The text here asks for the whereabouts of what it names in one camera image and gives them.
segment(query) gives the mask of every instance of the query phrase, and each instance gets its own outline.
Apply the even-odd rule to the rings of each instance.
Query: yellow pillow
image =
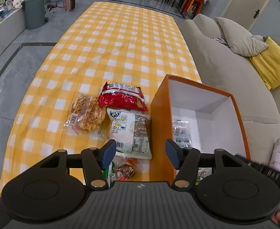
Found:
[[[270,37],[266,40],[269,48],[260,54],[248,57],[268,90],[280,85],[280,46]]]

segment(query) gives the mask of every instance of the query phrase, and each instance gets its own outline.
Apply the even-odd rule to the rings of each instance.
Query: red snack bag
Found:
[[[107,84],[106,82],[99,95],[100,106],[147,111],[144,101],[140,87],[119,83]]]

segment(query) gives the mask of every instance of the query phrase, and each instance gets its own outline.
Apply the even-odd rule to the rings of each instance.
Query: yellow checkered tablecloth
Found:
[[[52,49],[24,96],[7,142],[0,193],[8,181],[58,149],[75,154],[104,144],[64,127],[79,92],[98,96],[106,81],[140,86],[150,109],[166,74],[200,82],[172,17],[93,3]],[[148,180],[148,162],[142,160],[141,166],[139,179]],[[83,178],[79,171],[73,175]]]

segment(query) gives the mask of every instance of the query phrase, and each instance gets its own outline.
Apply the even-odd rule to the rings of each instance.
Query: trash can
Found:
[[[24,16],[27,29],[35,29],[46,23],[44,0],[24,0]]]

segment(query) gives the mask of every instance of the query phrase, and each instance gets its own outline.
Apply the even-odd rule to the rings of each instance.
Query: white snack package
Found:
[[[135,110],[107,108],[111,120],[109,139],[117,143],[116,156],[152,159],[147,129],[150,116]]]
[[[181,148],[191,147],[190,126],[188,121],[172,120],[173,140]]]

